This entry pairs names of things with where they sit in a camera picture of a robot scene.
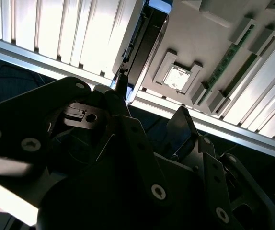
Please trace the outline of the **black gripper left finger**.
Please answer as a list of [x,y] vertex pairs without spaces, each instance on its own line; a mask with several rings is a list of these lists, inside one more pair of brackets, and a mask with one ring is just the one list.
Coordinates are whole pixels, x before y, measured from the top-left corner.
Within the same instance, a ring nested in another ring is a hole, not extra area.
[[[41,178],[51,141],[73,127],[93,130],[88,176],[55,185]],[[146,139],[118,90],[99,92],[66,77],[0,103],[0,190],[38,207],[126,202],[170,207],[172,194]]]

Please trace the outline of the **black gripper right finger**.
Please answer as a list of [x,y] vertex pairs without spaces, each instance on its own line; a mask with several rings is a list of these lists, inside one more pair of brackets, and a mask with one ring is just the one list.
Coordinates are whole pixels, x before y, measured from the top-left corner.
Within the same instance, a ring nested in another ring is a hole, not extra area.
[[210,226],[216,230],[275,230],[275,205],[235,156],[218,156],[198,133],[186,107],[167,124],[175,152],[172,160],[188,166],[203,182]]

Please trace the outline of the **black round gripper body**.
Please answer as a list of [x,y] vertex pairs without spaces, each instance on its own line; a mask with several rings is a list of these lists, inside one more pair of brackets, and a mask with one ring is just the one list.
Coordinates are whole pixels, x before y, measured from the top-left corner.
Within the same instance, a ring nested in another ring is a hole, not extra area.
[[[36,225],[39,230],[202,230],[213,228],[210,226],[212,221],[209,219],[203,182],[199,176],[188,166],[154,152],[153,154],[172,194],[173,201],[170,207],[138,207],[115,201],[97,203],[88,207],[80,205],[52,207],[45,206],[41,202],[38,207],[34,207],[0,190],[0,209],[27,225]],[[88,176],[87,167],[88,164],[77,174],[65,179],[81,174]]]

